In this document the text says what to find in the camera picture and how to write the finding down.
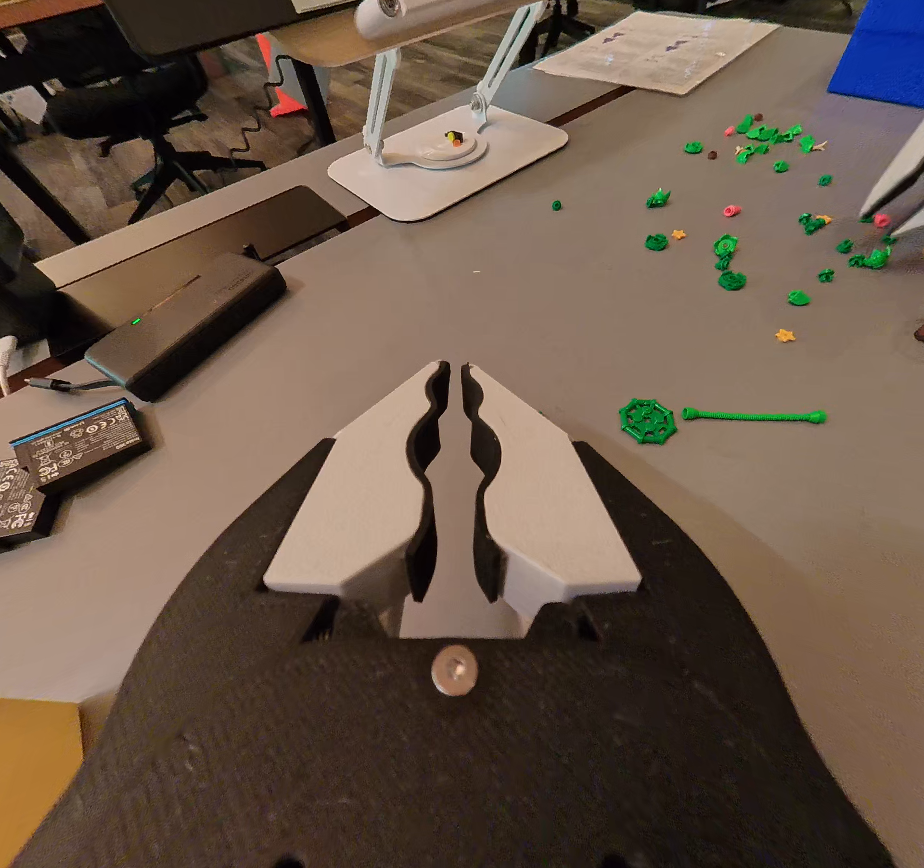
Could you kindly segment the blue plastic bin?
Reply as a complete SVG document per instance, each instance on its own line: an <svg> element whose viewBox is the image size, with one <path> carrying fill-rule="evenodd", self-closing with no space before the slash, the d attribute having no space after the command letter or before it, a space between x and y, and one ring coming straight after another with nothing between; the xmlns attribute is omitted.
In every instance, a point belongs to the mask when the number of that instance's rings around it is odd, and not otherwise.
<svg viewBox="0 0 924 868"><path fill-rule="evenodd" d="M923 0L868 0L828 92L923 108Z"/></svg>

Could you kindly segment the green stem rod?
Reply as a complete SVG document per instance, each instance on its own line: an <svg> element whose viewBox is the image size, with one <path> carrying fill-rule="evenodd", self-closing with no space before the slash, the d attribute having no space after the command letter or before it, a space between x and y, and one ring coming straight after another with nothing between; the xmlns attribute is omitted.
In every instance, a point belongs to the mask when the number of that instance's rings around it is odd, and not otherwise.
<svg viewBox="0 0 924 868"><path fill-rule="evenodd" d="M717 412L699 410L693 407L683 407L681 418L684 421L722 421L722 422L753 422L753 423L810 423L825 424L827 413L823 410L812 412Z"/></svg>

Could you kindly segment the green web plate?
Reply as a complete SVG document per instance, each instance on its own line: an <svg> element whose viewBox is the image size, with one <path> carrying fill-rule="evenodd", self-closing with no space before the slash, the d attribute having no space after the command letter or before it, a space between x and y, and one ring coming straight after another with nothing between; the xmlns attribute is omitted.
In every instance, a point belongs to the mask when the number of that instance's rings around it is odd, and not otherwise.
<svg viewBox="0 0 924 868"><path fill-rule="evenodd" d="M664 445L677 426L674 413L655 399L633 398L619 409L620 428L639 444Z"/></svg>

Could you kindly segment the pile of green leaf pieces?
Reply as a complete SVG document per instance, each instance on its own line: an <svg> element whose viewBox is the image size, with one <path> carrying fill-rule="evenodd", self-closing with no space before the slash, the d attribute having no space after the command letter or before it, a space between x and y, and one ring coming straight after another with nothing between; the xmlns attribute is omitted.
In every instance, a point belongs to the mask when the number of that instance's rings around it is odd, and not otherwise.
<svg viewBox="0 0 924 868"><path fill-rule="evenodd" d="M739 164L746 164L755 156L765 156L775 146L792 146L804 155L823 151L827 146L826 141L818 141L814 135L805 131L800 123L779 128L765 120L760 124L753 124L753 116L746 115L734 126L736 134L732 136L738 140L738 144L733 156Z"/></svg>

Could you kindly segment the orange traffic cone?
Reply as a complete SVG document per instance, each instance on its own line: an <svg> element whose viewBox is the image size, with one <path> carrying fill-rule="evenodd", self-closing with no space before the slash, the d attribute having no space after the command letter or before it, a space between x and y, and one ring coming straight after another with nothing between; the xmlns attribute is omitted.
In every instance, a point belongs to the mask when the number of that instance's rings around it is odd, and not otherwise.
<svg viewBox="0 0 924 868"><path fill-rule="evenodd" d="M260 33L255 37L266 67L271 116L277 118L307 112L308 106L299 83L295 62L283 53L281 45L273 36Z"/></svg>

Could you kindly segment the laminated instruction sheet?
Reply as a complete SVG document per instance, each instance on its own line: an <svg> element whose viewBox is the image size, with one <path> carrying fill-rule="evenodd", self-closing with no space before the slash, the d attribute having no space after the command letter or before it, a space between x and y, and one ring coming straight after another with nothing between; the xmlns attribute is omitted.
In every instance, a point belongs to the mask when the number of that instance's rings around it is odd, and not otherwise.
<svg viewBox="0 0 924 868"><path fill-rule="evenodd" d="M535 70L681 97L778 28L746 19L636 11L540 60Z"/></svg>

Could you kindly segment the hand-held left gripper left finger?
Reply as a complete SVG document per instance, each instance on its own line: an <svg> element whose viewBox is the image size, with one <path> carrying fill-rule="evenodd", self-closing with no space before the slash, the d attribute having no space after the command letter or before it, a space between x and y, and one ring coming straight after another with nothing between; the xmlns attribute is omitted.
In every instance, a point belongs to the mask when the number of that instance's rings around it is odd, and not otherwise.
<svg viewBox="0 0 924 868"><path fill-rule="evenodd" d="M338 431L275 552L274 592L362 604L398 637L436 565L433 488L451 366L432 362Z"/></svg>

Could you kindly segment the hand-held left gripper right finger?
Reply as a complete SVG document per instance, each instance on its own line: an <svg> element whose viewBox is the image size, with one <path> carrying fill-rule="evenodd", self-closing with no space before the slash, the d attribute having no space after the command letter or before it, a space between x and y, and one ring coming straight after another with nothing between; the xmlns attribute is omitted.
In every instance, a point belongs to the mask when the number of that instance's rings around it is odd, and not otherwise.
<svg viewBox="0 0 924 868"><path fill-rule="evenodd" d="M479 472L472 561L500 608L492 639L522 639L540 611L638 593L642 574L577 443L484 369L460 371L468 456Z"/></svg>

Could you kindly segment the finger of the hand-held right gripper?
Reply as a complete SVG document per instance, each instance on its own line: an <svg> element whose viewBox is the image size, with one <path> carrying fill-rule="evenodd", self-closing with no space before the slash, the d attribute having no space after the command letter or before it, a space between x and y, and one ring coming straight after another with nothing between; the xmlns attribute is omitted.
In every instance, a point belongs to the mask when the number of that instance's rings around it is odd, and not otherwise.
<svg viewBox="0 0 924 868"><path fill-rule="evenodd" d="M917 128L884 169L863 204L861 219L879 214L885 206L907 192L923 174L923 128Z"/></svg>
<svg viewBox="0 0 924 868"><path fill-rule="evenodd" d="M894 185L885 193L888 232L898 237L923 228L923 188L921 185Z"/></svg>

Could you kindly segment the white book stand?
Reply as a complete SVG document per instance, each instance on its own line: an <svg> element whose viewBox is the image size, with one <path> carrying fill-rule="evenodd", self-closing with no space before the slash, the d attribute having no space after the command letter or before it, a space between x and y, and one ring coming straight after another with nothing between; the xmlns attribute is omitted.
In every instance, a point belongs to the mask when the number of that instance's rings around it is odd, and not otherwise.
<svg viewBox="0 0 924 868"><path fill-rule="evenodd" d="M362 148L335 160L328 176L388 218L417 222L557 151L565 131L492 100L550 0L291 0L309 41L308 64L337 67L374 57ZM454 28L512 13L471 98L400 133L385 122L401 49ZM464 133L462 147L445 132Z"/></svg>

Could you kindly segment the yellow plastic bin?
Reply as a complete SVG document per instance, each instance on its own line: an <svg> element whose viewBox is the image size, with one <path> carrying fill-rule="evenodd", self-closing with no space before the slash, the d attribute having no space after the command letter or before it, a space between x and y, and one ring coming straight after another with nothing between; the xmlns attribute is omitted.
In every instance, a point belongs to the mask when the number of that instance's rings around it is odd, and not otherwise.
<svg viewBox="0 0 924 868"><path fill-rule="evenodd" d="M1 700L1 865L17 856L83 760L72 702Z"/></svg>

